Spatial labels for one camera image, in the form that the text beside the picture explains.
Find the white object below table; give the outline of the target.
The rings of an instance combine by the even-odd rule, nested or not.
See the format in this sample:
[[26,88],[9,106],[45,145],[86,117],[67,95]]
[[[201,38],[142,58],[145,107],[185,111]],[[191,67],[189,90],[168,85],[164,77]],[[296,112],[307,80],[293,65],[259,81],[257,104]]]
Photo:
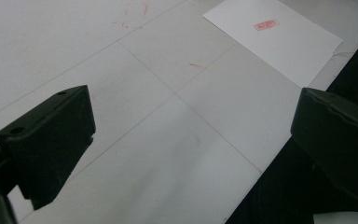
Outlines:
[[357,212],[339,212],[313,216],[314,224],[358,224]]

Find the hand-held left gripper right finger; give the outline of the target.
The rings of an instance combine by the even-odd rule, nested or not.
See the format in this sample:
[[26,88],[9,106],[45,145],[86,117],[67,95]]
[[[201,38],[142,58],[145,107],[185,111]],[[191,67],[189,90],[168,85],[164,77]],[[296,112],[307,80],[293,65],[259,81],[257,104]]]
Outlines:
[[304,88],[292,138],[339,189],[358,199],[358,105],[334,93]]

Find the white table cover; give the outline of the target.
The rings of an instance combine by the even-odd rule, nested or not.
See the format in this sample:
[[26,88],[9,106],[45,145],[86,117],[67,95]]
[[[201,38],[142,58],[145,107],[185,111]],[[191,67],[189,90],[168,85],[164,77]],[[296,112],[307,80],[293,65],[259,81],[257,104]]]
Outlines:
[[89,88],[97,131],[20,224],[224,224],[290,135],[299,87],[209,23],[223,0],[0,0],[0,130]]

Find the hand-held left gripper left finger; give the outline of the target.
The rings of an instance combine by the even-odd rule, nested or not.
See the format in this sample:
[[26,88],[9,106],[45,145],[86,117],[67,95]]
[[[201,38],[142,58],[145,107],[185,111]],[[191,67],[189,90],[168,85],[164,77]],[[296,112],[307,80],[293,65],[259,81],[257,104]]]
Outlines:
[[59,91],[0,131],[0,182],[38,210],[53,202],[93,141],[86,85]]

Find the white paper sheet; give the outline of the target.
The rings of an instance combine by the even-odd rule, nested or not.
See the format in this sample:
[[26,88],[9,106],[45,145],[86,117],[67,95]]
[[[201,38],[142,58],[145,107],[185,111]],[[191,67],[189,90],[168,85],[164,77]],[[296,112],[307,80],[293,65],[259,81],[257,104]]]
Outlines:
[[204,18],[301,88],[342,43],[279,0],[225,0]]

